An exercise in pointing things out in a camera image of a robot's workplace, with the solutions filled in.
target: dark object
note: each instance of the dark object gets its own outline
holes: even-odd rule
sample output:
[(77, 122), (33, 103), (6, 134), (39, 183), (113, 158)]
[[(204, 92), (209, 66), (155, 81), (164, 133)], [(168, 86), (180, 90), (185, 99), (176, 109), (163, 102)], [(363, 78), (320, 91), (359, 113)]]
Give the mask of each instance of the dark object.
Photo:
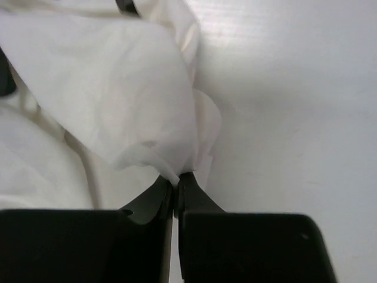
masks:
[(0, 48), (0, 97), (14, 93), (16, 84), (13, 80), (8, 60)]
[(192, 173), (118, 211), (0, 212), (0, 282), (168, 282), (173, 207), (185, 282), (336, 282), (307, 216), (226, 213)]
[(115, 0), (121, 12), (139, 16), (133, 0)]

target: crumpled cloth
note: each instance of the crumpled cloth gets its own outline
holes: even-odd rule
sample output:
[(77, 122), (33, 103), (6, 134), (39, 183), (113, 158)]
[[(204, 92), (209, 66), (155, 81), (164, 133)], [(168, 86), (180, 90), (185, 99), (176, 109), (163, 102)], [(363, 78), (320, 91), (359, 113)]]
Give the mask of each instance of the crumpled cloth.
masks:
[[(200, 34), (186, 4), (134, 5), (141, 19), (111, 0), (0, 0), (0, 46), (23, 90), (6, 104), (35, 135), (61, 145), (68, 131), (110, 166), (153, 166), (176, 185), (208, 160), (221, 117), (193, 89)], [(34, 151), (43, 164), (47, 148)]]

